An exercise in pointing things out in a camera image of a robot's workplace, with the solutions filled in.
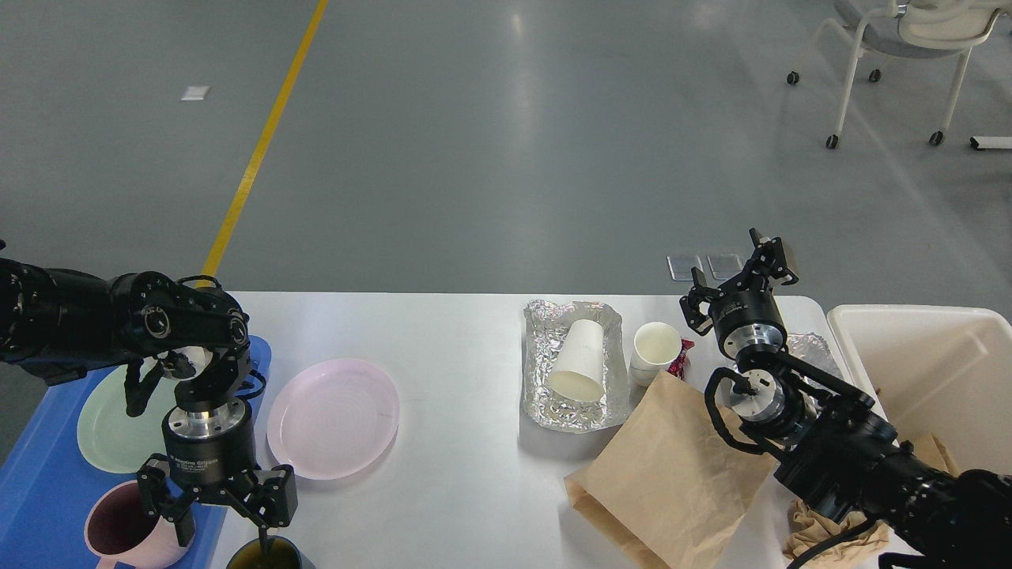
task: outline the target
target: green plate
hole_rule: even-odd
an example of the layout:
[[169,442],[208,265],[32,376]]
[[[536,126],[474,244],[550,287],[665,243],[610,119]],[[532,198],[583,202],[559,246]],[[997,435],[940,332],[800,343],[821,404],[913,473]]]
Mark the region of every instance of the green plate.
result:
[[[141,370],[141,377],[148,372]],[[176,382],[162,380],[140,417],[126,415],[126,367],[112,371],[91,392],[77,419],[77,446],[91,466],[113,474],[137,472],[152,453],[165,453],[162,419],[175,407]]]

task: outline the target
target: chair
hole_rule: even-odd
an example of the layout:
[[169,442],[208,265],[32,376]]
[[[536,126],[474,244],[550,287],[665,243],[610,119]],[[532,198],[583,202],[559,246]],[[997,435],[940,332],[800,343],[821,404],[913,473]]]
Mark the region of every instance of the chair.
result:
[[[865,52],[899,59],[940,59],[958,55],[945,115],[941,127],[928,140],[938,146],[945,140],[945,131],[952,119],[971,50],[987,40],[995,19],[1003,11],[1002,5],[1007,3],[1008,0],[915,0],[909,4],[898,4],[896,0],[835,0],[834,7],[843,23],[829,18],[819,25],[794,71],[787,74],[787,84],[796,85],[800,81],[799,70],[825,29],[836,31],[851,45],[836,130],[826,139],[826,148],[835,149],[843,133],[857,60]],[[881,70],[876,68],[868,75],[868,81],[877,83],[881,76]]]

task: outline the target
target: white table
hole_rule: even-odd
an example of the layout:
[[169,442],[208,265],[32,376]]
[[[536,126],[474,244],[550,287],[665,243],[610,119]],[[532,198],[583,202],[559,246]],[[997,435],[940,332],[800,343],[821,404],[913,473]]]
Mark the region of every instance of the white table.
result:
[[[555,432],[520,408],[528,301],[609,304],[623,319],[626,360],[640,325],[653,320],[674,325],[696,341],[686,379],[700,390],[713,368],[727,362],[712,333],[700,338],[688,330],[676,295],[235,297],[250,315],[251,333],[265,338],[273,352],[264,411],[256,421],[261,466],[277,464],[266,449],[271,403],[285,382],[309,365],[336,357],[365,359],[385,370],[400,393],[400,430],[376,463],[346,479],[297,481],[299,509],[281,535],[318,569],[636,566],[570,507],[563,485],[563,477],[589,464],[617,427]],[[789,331],[822,335],[845,368],[819,305],[804,297],[778,297],[778,304]],[[784,567],[779,550],[790,500],[771,477],[718,567]],[[210,567],[225,567],[255,538],[253,524],[230,512]],[[862,567],[875,565],[872,560]]]

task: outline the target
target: aluminum foil tray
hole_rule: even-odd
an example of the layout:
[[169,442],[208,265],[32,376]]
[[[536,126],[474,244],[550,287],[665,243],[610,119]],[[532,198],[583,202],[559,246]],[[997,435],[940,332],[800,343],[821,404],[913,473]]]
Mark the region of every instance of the aluminum foil tray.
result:
[[843,378],[833,359],[826,338],[815,333],[787,334],[787,353],[819,368],[837,378]]
[[[523,310],[527,330],[523,344],[521,405],[537,424],[564,432],[591,432],[625,422],[631,412],[629,379],[622,354],[622,317],[604,303],[557,305],[531,301]],[[593,320],[604,329],[604,396],[593,403],[567,399],[547,386],[570,326]]]

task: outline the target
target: bin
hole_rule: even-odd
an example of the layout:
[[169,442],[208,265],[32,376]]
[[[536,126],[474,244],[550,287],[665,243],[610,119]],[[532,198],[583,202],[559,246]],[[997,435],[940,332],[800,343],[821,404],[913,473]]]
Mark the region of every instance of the bin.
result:
[[959,468],[1012,474],[1012,326],[1001,315],[843,305],[827,318],[851,375],[875,388],[901,440],[933,433]]

